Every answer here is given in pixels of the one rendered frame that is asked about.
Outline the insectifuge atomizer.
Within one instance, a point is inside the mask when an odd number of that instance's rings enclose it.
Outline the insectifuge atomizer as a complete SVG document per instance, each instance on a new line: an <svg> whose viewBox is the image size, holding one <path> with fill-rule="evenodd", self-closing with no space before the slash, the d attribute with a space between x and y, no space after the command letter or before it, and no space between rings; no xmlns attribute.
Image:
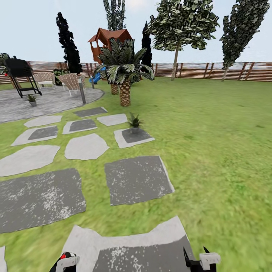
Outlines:
<svg viewBox="0 0 272 272"><path fill-rule="evenodd" d="M75 253L65 252L64 254L62 254L62 256L60 258L64 259L64 258L75 257L75 256L76 256Z"/></svg>

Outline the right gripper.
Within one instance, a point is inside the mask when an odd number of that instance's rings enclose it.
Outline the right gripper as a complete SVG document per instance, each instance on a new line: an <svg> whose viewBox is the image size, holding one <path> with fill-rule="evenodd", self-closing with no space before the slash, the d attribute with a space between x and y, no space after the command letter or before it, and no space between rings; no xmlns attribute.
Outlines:
<svg viewBox="0 0 272 272"><path fill-rule="evenodd" d="M204 250L206 253L209 253L209 251L204 247ZM185 261L186 261L186 266L190 267L191 272L216 272L216 264L210 264L210 270L203 270L200 260L190 260L186 250L184 250L185 253Z"/></svg>

